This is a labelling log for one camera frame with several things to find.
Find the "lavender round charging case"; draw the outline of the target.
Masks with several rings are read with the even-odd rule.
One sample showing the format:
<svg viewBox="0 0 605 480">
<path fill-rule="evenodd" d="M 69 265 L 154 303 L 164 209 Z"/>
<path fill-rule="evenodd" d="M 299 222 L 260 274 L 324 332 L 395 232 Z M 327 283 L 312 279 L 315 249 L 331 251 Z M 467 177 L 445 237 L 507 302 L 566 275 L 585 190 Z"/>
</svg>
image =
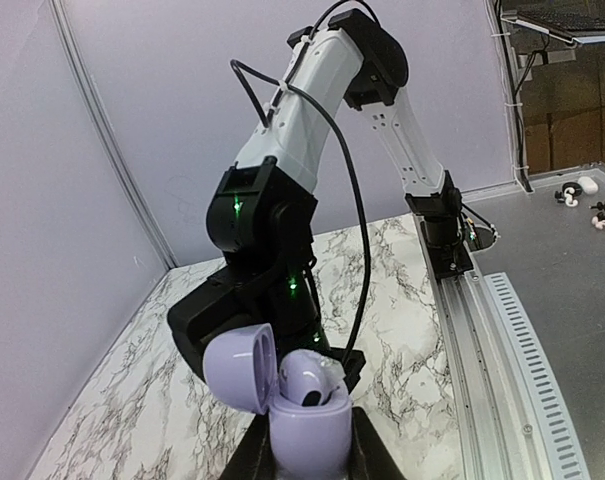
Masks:
<svg viewBox="0 0 605 480">
<path fill-rule="evenodd" d="M 270 324 L 237 328 L 207 346 L 205 382 L 221 403 L 268 417 L 276 469 L 286 479 L 345 478 L 353 408 L 345 378 L 326 404 L 299 406 L 280 394 L 282 360 Z"/>
</svg>

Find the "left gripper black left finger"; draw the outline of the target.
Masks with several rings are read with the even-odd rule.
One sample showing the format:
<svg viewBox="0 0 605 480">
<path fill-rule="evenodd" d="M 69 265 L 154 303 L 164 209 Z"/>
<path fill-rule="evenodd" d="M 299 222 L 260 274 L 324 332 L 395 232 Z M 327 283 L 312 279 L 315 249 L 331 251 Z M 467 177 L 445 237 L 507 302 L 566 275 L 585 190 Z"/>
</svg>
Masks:
<svg viewBox="0 0 605 480">
<path fill-rule="evenodd" d="M 221 480 L 273 480 L 276 464 L 270 445 L 269 421 L 256 415 L 221 473 Z"/>
</svg>

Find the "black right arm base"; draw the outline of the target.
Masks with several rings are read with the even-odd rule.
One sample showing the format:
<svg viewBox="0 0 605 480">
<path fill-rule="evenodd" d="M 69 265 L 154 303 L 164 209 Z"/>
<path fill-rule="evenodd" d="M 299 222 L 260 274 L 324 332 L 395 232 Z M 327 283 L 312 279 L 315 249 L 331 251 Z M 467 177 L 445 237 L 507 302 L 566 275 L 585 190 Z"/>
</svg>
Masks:
<svg viewBox="0 0 605 480">
<path fill-rule="evenodd" d="M 473 269 L 469 250 L 464 242 L 478 241 L 478 234 L 463 210 L 480 220 L 498 238 L 495 226 L 463 203 L 460 190 L 454 185 L 448 170 L 444 170 L 443 185 L 427 196 L 405 194 L 413 214 L 420 218 L 420 232 L 426 245 L 426 255 L 436 280 L 458 277 Z"/>
</svg>

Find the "lavender wireless earbud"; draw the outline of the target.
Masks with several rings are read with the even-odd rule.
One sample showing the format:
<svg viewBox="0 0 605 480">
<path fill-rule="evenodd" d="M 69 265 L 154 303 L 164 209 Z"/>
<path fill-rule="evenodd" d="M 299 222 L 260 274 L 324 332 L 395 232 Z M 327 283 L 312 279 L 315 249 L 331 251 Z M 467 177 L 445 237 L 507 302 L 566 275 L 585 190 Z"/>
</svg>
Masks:
<svg viewBox="0 0 605 480">
<path fill-rule="evenodd" d="M 324 405 L 345 376 L 339 361 L 313 350 L 298 349 L 287 354 L 280 364 L 280 394 L 299 406 Z"/>
</svg>

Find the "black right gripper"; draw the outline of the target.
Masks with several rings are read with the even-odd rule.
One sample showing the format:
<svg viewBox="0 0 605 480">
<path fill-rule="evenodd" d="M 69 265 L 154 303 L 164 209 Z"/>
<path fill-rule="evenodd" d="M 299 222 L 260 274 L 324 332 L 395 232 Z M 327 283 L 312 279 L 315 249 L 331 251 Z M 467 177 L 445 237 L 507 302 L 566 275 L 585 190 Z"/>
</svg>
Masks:
<svg viewBox="0 0 605 480">
<path fill-rule="evenodd" d="M 348 389 L 361 379 L 362 351 L 329 344 L 311 270 L 316 198 L 273 156 L 258 166 L 230 167 L 208 207 L 206 228 L 225 265 L 173 305 L 167 321 L 176 347 L 202 378 L 204 353 L 218 335 L 268 323 L 282 359 L 315 350 L 342 363 Z"/>
</svg>

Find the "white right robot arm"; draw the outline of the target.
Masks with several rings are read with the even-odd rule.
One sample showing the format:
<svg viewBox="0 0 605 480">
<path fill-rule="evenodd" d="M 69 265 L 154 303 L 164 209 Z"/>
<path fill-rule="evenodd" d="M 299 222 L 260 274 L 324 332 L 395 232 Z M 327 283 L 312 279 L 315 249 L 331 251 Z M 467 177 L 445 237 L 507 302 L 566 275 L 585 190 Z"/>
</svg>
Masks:
<svg viewBox="0 0 605 480">
<path fill-rule="evenodd" d="M 333 6 L 288 43 L 292 60 L 271 101 L 257 105 L 258 125 L 208 207 L 207 232 L 226 264 L 170 309 L 168 324 L 196 375 L 217 335 L 267 323 L 279 355 L 318 351 L 339 360 L 354 387 L 364 355 L 353 345 L 329 345 L 312 277 L 314 190 L 326 139 L 339 134 L 340 105 L 364 113 L 382 139 L 440 279 L 471 266 L 462 199 L 415 119 L 404 50 L 369 7 Z"/>
</svg>

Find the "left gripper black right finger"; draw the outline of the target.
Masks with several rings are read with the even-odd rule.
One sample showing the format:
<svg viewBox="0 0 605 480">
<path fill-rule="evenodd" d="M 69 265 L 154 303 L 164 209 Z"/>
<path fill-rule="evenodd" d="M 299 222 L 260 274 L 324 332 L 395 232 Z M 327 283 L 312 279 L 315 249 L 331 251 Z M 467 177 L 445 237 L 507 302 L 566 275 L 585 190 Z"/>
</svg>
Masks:
<svg viewBox="0 0 605 480">
<path fill-rule="evenodd" d="M 353 409 L 349 478 L 353 480 L 405 480 L 366 412 Z"/>
</svg>

